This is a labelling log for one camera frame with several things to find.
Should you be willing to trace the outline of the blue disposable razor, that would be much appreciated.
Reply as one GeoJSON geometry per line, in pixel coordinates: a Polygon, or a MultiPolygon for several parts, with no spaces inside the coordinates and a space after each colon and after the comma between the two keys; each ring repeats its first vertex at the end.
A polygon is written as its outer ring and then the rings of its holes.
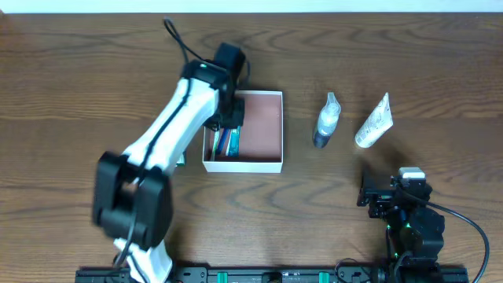
{"type": "Polygon", "coordinates": [[[217,144],[217,149],[215,150],[216,155],[220,155],[222,153],[228,134],[229,134],[229,129],[224,128],[223,132],[220,134],[220,138],[219,138],[218,144],[217,144]]]}

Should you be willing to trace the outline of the green and white toothbrush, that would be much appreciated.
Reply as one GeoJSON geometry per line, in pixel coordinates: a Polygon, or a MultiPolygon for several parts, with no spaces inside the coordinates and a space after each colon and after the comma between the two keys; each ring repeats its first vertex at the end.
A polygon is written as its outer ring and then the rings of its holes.
{"type": "Polygon", "coordinates": [[[211,158],[210,161],[215,161],[215,157],[218,151],[218,143],[219,143],[220,131],[217,130],[214,132],[213,146],[211,150],[211,158]]]}

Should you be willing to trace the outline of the red and teal toothpaste tube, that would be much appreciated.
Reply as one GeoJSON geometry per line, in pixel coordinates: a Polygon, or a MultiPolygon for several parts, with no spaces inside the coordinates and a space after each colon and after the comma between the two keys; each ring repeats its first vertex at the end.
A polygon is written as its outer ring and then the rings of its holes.
{"type": "Polygon", "coordinates": [[[239,156],[240,144],[240,126],[230,131],[229,143],[226,150],[226,155],[231,157],[239,156]]]}

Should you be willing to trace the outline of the white and green sachet packet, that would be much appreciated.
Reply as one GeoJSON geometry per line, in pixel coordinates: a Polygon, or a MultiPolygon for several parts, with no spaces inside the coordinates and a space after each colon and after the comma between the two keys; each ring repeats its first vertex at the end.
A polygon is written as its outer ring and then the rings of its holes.
{"type": "Polygon", "coordinates": [[[176,162],[177,167],[184,167],[186,162],[186,152],[184,152],[176,162]]]}

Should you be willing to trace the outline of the white cosmetic tube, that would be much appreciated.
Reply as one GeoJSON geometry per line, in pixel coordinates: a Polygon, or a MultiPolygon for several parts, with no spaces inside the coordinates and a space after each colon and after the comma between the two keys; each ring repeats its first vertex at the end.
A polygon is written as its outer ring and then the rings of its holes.
{"type": "Polygon", "coordinates": [[[386,93],[362,124],[354,136],[354,141],[358,147],[367,149],[389,130],[393,124],[389,93],[386,93]]]}

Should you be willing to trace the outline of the clear spray bottle dark liquid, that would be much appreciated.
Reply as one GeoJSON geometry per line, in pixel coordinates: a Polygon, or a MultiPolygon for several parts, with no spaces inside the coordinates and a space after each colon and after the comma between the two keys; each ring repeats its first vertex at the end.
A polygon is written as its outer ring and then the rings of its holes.
{"type": "Polygon", "coordinates": [[[322,149],[328,144],[339,121],[341,109],[335,93],[328,92],[326,104],[321,109],[314,128],[313,143],[315,147],[322,149]]]}

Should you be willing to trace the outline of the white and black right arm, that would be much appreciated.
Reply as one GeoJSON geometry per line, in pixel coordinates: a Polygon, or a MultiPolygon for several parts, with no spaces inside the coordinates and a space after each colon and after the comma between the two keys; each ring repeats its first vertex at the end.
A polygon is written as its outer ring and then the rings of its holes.
{"type": "Polygon", "coordinates": [[[371,219],[387,223],[387,256],[404,266],[434,266],[443,248],[445,218],[427,207],[432,188],[418,167],[402,167],[388,188],[378,186],[372,175],[362,174],[357,205],[368,207],[371,219]]]}

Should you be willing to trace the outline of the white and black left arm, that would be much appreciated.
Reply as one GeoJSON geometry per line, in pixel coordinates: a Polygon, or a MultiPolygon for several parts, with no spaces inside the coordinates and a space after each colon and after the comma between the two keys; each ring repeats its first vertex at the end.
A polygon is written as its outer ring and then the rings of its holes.
{"type": "Polygon", "coordinates": [[[150,128],[122,153],[97,162],[92,221],[114,240],[116,269],[136,282],[165,282],[172,268],[164,237],[174,214],[170,176],[201,127],[238,127],[244,102],[234,96],[243,59],[187,63],[174,95],[150,128]]]}

